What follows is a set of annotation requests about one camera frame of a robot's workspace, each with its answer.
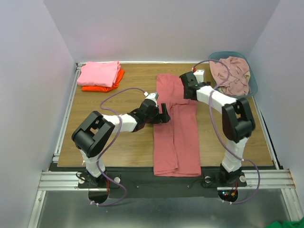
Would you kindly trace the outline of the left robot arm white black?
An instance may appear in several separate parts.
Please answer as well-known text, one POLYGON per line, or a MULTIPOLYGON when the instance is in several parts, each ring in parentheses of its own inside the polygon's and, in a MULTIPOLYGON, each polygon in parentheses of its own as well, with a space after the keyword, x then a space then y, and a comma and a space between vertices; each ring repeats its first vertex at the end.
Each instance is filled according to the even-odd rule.
POLYGON ((102 154, 118 138, 121 132, 137 132, 146 124, 165 124, 170 121, 165 103, 160 106, 146 98, 139 108, 126 114, 102 115, 93 111, 72 133, 71 139, 80 151, 85 163, 86 174, 79 178, 83 183, 102 187, 105 184, 105 166, 102 154))

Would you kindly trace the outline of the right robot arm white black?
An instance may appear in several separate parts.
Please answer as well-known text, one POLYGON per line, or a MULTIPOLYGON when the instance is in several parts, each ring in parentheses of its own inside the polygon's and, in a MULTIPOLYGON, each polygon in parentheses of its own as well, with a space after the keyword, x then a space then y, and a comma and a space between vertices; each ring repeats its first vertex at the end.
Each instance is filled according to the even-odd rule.
POLYGON ((222 131, 226 142, 219 137, 225 148, 225 155, 220 164, 219 174, 215 179, 218 187, 230 185, 234 182, 239 186, 246 186, 245 174, 242 171, 243 153, 256 124, 247 99, 235 99, 213 89, 209 82, 199 82, 193 72, 180 76, 183 84, 184 98, 209 106, 212 125, 215 121, 212 110, 215 109, 222 116, 222 131))

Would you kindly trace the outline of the rose red t-shirt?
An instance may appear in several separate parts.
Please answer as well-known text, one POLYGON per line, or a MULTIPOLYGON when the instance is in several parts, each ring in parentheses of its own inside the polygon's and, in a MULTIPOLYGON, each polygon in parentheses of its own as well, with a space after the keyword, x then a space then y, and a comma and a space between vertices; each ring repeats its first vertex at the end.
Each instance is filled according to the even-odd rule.
POLYGON ((181 80, 158 74, 158 104, 165 103, 170 120, 153 127, 153 172, 155 176, 198 177, 201 175, 196 101, 183 98, 181 80))

